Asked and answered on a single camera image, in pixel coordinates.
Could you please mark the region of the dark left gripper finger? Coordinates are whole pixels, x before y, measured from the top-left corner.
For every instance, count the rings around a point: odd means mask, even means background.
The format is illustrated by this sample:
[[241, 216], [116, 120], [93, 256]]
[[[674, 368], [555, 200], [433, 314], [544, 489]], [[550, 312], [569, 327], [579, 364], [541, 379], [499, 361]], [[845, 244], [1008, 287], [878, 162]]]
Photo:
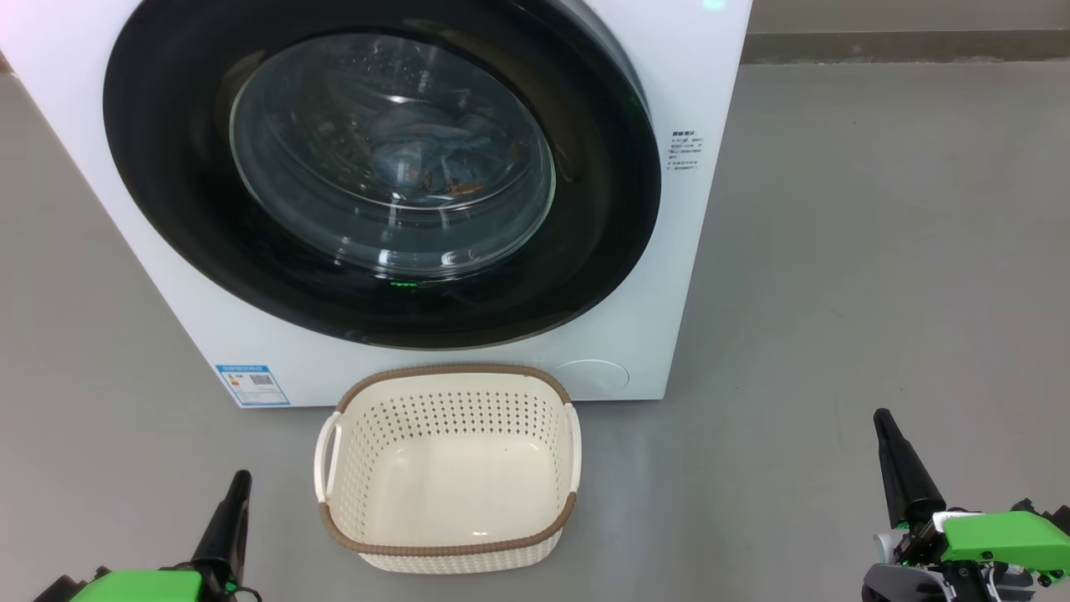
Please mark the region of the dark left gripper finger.
[[241, 586], [246, 559], [253, 474], [238, 470], [192, 554], [203, 586]]

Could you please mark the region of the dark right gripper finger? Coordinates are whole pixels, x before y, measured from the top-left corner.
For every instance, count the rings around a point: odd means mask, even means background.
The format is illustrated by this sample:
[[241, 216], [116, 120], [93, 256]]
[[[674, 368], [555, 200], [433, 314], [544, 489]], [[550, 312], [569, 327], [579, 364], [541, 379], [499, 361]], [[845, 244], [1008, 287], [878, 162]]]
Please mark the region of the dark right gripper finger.
[[936, 512], [946, 510], [941, 489], [924, 468], [912, 442], [907, 441], [891, 412], [878, 408], [873, 414], [878, 435], [880, 475], [891, 528], [917, 529]]

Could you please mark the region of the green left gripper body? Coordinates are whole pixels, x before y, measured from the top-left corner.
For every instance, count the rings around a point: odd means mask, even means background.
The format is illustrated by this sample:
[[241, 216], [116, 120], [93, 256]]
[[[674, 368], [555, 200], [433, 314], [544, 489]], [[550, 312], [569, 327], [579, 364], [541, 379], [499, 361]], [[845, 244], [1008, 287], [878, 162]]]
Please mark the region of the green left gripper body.
[[72, 601], [198, 601], [202, 576], [185, 570], [100, 572]]

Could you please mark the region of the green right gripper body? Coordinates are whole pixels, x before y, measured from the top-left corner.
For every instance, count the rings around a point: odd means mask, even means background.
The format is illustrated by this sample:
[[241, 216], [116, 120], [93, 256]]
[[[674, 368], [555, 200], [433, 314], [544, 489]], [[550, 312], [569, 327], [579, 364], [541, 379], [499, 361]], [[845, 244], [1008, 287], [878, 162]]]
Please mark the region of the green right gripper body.
[[1043, 578], [1067, 578], [1069, 510], [1036, 512], [936, 512], [918, 529], [905, 522], [874, 536], [878, 564], [1006, 564]]

